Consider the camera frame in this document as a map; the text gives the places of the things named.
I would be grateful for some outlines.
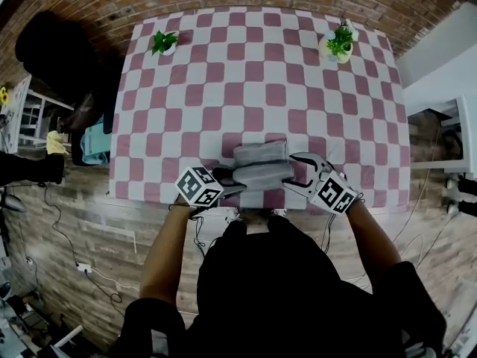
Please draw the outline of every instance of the white cable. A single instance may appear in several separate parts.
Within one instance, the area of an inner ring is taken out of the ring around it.
[[[94,269],[94,268],[91,268],[91,270],[94,271],[95,273],[99,274],[99,275],[100,275],[101,277],[103,277],[104,279],[109,280],[109,281],[113,281],[113,282],[117,283],[119,286],[122,286],[123,288],[126,288],[126,289],[135,289],[135,290],[139,291],[139,289],[136,288],[135,286],[123,285],[123,284],[119,283],[118,281],[116,281],[116,280],[114,280],[114,279],[112,279],[112,278],[109,278],[109,277],[104,276],[103,274],[101,274],[99,271],[97,271],[97,270]]]
[[[423,256],[423,250],[424,250],[424,235],[423,235],[423,234],[419,233],[416,237],[414,237],[414,238],[409,242],[409,244],[406,245],[406,247],[404,248],[404,251],[401,253],[401,257],[402,257],[402,256],[404,255],[404,253],[409,249],[409,247],[411,246],[411,244],[414,242],[414,240],[417,239],[418,237],[420,237],[420,238],[422,239],[423,243],[422,243],[422,245],[420,246],[419,260],[417,261],[417,264],[420,263],[421,258],[422,258],[422,256]],[[346,279],[344,279],[344,281],[357,280],[357,281],[355,281],[354,283],[352,283],[352,284],[356,285],[356,283],[358,283],[359,281],[361,281],[361,279],[364,278],[365,276],[366,276],[366,273],[364,273],[362,276],[346,278]]]
[[[437,130],[437,134],[436,134],[436,136],[435,136],[434,148],[432,149],[431,163],[434,162],[435,150],[436,150],[436,148],[437,148],[437,138],[439,137],[439,134],[440,134],[440,128]],[[423,188],[420,190],[420,194],[419,194],[419,196],[417,197],[416,204],[415,204],[414,207],[412,208],[411,215],[409,215],[408,220],[407,220],[406,223],[404,224],[404,227],[402,227],[402,230],[401,230],[401,231],[397,234],[397,236],[394,238],[393,243],[397,240],[397,238],[401,235],[401,233],[402,233],[402,232],[405,230],[405,228],[408,226],[408,223],[411,221],[411,217],[414,215],[414,211],[416,210],[417,205],[419,204],[420,199],[421,199],[422,196],[423,196],[424,189],[426,188],[426,184],[427,184],[427,181],[429,180],[429,174],[430,174],[430,173],[431,173],[431,169],[428,169],[428,170],[427,170],[427,174],[426,174],[426,179],[424,180]]]
[[[420,258],[419,258],[419,261],[417,262],[416,266],[415,266],[415,269],[417,271],[417,269],[419,268],[420,264],[422,261],[424,261],[424,259],[427,257],[427,255],[429,254],[429,252],[433,249],[435,243],[439,240],[439,237],[440,235],[444,232],[444,230],[446,229],[447,225],[457,216],[459,216],[460,213],[457,213],[457,215],[454,215],[453,217],[451,217],[449,220],[447,220],[446,224],[442,227],[442,229],[439,231],[439,233],[437,234],[437,236],[434,238],[434,241],[432,242],[431,246],[429,247],[429,249],[427,250],[426,254],[421,258],[421,255],[423,253],[423,247],[424,247],[424,236],[422,234],[419,234],[417,235],[416,237],[414,237],[412,239],[412,241],[408,244],[408,246],[405,248],[405,250],[409,247],[409,245],[415,240],[417,239],[419,236],[421,236],[423,238],[423,246],[421,247],[420,249]],[[367,284],[366,286],[359,286],[360,289],[363,289],[363,290],[366,290],[369,286],[371,285],[371,283]]]

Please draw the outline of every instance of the black cable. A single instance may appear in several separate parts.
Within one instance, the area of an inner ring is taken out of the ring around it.
[[[114,306],[114,303],[116,302],[117,304],[122,304],[122,297],[119,293],[117,292],[114,292],[114,293],[111,293],[110,295],[107,294],[107,292],[101,288],[95,281],[92,280],[92,278],[88,275],[88,272],[87,270],[85,269],[84,271],[84,274],[86,275],[86,277],[88,277],[88,280],[91,281],[93,283],[93,285],[95,285],[99,290],[101,290],[109,299],[110,299],[110,303],[111,303],[111,306],[113,307],[113,309],[118,312],[120,315],[122,315],[122,318],[124,318],[124,313],[119,310],[117,307]]]
[[[53,228],[53,230],[57,231],[58,233],[62,234],[64,237],[66,237],[66,239],[68,240],[69,242],[69,245],[72,247],[72,255],[73,255],[73,261],[75,261],[75,266],[78,266],[78,261],[76,260],[76,253],[75,253],[75,247],[73,247],[73,243],[72,241],[70,240],[70,238],[63,232],[61,232],[58,228],[56,228],[56,224],[58,224],[61,220],[61,209],[56,205],[56,204],[50,204],[48,203],[48,201],[46,200],[46,191],[48,190],[48,187],[49,185],[46,185],[45,186],[45,195],[44,195],[44,200],[45,200],[45,204],[49,207],[54,207],[58,210],[58,219],[55,223],[53,223],[51,225],[51,228]]]
[[[169,207],[168,207],[169,211],[171,210],[171,207],[173,206],[190,207],[188,204],[173,203],[173,204],[169,204]],[[200,253],[202,254],[202,257],[205,258],[206,252],[203,249],[206,247],[206,244],[205,242],[202,242],[199,240],[200,230],[202,229],[202,226],[203,226],[203,216],[192,216],[189,218],[189,220],[192,220],[193,222],[195,222],[195,237],[194,237],[193,243],[199,249]]]
[[[14,188],[14,187],[32,187],[32,186],[38,186],[38,187],[43,187],[42,184],[44,183],[35,183],[35,184],[17,184],[15,186],[8,186],[8,188]]]
[[[363,199],[363,192],[360,192],[357,196],[356,196],[356,199],[355,200],[360,200],[362,201],[363,203],[366,203],[366,200]],[[325,241],[325,235],[326,235],[326,232],[328,232],[328,242],[326,244],[326,247],[325,247],[325,250],[324,250],[324,253],[325,254],[328,254],[328,251],[329,251],[329,244],[331,242],[331,226],[334,222],[336,218],[336,215],[334,213],[332,213],[328,220],[326,221],[326,225],[325,225],[325,231],[323,232],[323,238],[321,239],[321,250],[323,250],[323,244],[324,244],[324,241]]]

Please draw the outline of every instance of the power strip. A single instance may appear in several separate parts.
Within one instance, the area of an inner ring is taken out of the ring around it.
[[[81,263],[78,263],[76,265],[76,269],[78,271],[82,271],[82,272],[85,272],[86,273],[92,273],[92,269],[91,269],[91,265],[90,264],[81,264]]]

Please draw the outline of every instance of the white pot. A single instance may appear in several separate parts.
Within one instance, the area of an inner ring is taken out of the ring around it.
[[[329,50],[328,46],[328,40],[326,39],[325,36],[321,37],[320,42],[318,43],[318,53],[320,55],[320,59],[326,59],[328,60],[328,56],[332,54],[331,50]],[[350,58],[351,54],[353,53],[353,44],[351,43],[351,48],[349,51],[346,52],[346,54],[340,54],[338,56],[338,63],[347,63]]]
[[[178,31],[169,32],[169,33],[174,33],[177,36],[177,38],[179,38],[179,32]],[[165,55],[165,56],[170,56],[171,54],[173,54],[176,51],[176,47],[177,47],[177,43],[174,43],[174,44],[172,44],[172,46],[168,50],[164,51],[164,53],[162,53],[162,54]]]

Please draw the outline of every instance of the checkered tablecloth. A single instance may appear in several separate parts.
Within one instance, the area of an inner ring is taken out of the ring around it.
[[[408,203],[409,134],[388,39],[355,24],[349,63],[320,60],[340,19],[271,7],[221,7],[146,19],[133,31],[116,101],[110,194],[171,203],[179,173],[233,164],[233,148],[286,139],[347,174],[370,207]],[[157,30],[179,31],[172,56],[151,53]],[[312,170],[294,163],[299,181]],[[306,208],[278,189],[227,204]]]

